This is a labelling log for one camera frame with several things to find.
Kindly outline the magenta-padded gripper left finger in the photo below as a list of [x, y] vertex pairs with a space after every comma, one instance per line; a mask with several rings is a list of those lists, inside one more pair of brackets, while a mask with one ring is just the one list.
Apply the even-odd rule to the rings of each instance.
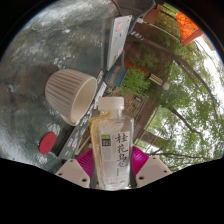
[[77, 159], [67, 160], [56, 172], [56, 176], [83, 188], [94, 189], [97, 185], [97, 175], [92, 150], [87, 150]]

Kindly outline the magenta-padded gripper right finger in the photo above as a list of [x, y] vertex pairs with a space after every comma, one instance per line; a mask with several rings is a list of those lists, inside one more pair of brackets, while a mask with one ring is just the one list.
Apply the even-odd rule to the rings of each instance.
[[169, 168], [157, 156], [148, 156], [137, 147], [132, 147], [130, 174], [132, 188], [146, 186], [170, 174]]

